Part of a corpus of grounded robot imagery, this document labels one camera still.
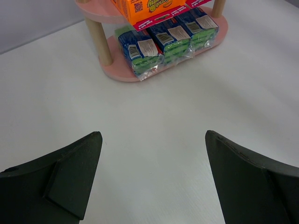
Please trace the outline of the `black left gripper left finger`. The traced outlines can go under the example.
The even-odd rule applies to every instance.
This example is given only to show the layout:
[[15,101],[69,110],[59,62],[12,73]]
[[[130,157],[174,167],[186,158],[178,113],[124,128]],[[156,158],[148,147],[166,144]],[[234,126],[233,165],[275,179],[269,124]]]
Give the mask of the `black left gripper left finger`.
[[102,148],[87,136],[0,174],[2,224],[78,224],[85,217]]

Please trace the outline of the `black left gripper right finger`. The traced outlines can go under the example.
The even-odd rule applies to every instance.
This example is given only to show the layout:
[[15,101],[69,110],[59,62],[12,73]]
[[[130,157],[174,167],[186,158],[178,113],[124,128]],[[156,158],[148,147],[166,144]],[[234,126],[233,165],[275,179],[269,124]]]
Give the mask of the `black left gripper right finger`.
[[299,169],[242,147],[215,131],[206,150],[227,224],[297,224]]

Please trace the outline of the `pink orange sponge pack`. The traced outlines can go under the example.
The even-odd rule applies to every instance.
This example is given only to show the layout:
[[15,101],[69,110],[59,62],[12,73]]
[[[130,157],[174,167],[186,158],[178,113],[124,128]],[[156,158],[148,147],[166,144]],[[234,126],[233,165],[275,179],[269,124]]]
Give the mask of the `pink orange sponge pack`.
[[137,31],[189,10],[184,0],[113,0],[112,3]]
[[210,2],[211,0],[186,0],[185,1],[185,4],[190,8],[190,9],[193,9],[193,8],[196,8],[196,7],[199,7],[203,4],[206,4],[208,2]]

